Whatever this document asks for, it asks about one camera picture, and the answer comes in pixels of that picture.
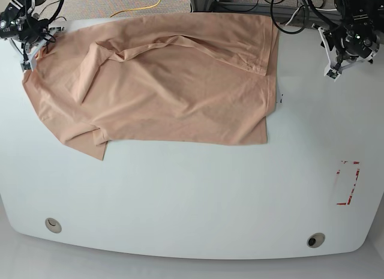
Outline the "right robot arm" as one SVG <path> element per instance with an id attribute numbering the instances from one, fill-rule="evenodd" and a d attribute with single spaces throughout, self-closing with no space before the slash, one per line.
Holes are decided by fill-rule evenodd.
<path id="1" fill-rule="evenodd" d="M 59 17 L 65 0 L 59 0 L 54 14 L 41 19 L 34 13 L 46 0 L 11 0 L 1 13 L 1 39 L 8 41 L 20 58 L 23 71 L 35 70 L 37 53 L 46 45 L 56 42 L 55 35 L 63 27 L 51 24 Z"/>

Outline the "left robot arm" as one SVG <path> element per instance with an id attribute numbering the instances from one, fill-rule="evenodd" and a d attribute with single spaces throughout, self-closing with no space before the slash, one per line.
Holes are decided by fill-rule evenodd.
<path id="1" fill-rule="evenodd" d="M 380 50 L 380 33 L 383 33 L 383 0 L 334 0 L 336 11 L 340 15 L 338 22 L 325 15 L 325 10 L 315 7 L 312 0 L 300 0 L 300 10 L 304 12 L 302 26 L 297 31 L 287 31 L 275 20 L 275 0 L 269 3 L 269 12 L 273 24 L 279 31 L 295 35 L 305 28 L 318 31 L 321 46 L 326 52 L 328 64 L 324 75 L 337 80 L 348 68 L 360 63 L 372 64 Z"/>

